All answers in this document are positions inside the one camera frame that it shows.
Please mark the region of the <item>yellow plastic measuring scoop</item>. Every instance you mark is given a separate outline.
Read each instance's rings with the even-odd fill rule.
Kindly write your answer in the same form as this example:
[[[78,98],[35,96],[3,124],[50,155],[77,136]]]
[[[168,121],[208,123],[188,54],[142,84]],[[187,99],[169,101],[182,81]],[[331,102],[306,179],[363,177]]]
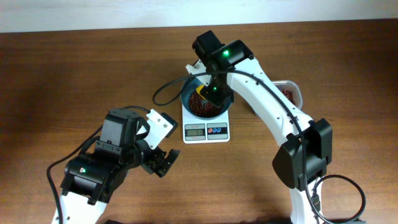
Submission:
[[[198,95],[200,96],[200,97],[202,97],[204,100],[206,100],[207,99],[207,94],[208,94],[208,92],[207,92],[207,86],[206,85],[199,85],[196,89],[195,89],[195,91],[198,93]]]

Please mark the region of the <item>clear container of red beans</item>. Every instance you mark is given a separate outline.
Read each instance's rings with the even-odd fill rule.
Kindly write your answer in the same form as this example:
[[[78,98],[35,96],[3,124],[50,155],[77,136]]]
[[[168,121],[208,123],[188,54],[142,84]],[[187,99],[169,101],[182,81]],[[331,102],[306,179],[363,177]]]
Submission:
[[[272,81],[279,91],[299,110],[302,108],[303,99],[299,86],[290,80]]]

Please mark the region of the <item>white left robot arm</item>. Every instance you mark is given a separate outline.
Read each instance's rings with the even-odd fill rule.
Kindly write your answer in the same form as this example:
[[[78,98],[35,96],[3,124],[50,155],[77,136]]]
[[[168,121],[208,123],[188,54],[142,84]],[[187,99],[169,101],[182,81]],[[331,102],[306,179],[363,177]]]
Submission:
[[[139,109],[109,110],[103,125],[64,158],[62,192],[53,193],[57,207],[53,223],[96,223],[131,169],[142,167],[159,177],[167,174],[180,152],[165,152],[159,144],[178,123],[155,110],[142,117]]]

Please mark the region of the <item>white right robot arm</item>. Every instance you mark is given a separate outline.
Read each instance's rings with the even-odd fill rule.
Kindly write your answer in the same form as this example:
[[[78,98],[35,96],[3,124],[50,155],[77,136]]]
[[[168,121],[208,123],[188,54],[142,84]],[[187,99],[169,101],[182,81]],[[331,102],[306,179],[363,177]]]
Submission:
[[[233,99],[234,93],[249,103],[280,147],[272,166],[289,188],[291,222],[316,223],[304,187],[313,187],[326,174],[332,156],[331,125],[325,119],[315,122],[291,103],[241,40],[225,45],[209,30],[192,48],[199,61],[189,72],[206,74],[199,94],[217,107]]]

